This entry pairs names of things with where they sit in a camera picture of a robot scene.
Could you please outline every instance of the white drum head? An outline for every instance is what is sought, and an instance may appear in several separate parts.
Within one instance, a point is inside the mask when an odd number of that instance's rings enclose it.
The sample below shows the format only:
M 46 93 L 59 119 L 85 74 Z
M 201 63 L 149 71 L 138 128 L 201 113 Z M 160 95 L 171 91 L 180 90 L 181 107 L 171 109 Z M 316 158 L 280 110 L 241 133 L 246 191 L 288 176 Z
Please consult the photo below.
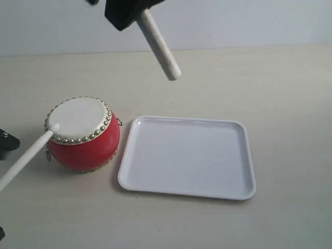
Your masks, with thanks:
M 45 130 L 58 123 L 60 128 L 51 138 L 54 142 L 85 143 L 103 133 L 111 117 L 112 112 L 104 101 L 90 97 L 71 99 L 51 111 Z

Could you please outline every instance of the white drumstick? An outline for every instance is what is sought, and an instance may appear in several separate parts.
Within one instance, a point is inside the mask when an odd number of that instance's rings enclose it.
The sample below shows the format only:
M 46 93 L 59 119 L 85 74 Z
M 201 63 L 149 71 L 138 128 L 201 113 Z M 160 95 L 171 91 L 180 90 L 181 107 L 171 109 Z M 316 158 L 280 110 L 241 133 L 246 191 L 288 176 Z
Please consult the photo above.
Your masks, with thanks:
M 8 172 L 0 179 L 0 191 L 2 191 L 13 178 L 20 173 L 20 171 L 27 165 L 28 162 L 45 146 L 53 133 L 59 129 L 56 124 L 51 127 L 44 135 L 37 139 L 37 141 L 14 163 Z
M 172 52 L 169 50 L 150 12 L 147 9 L 144 10 L 136 21 L 167 78 L 169 80 L 176 80 L 180 78 L 181 70 L 178 67 Z

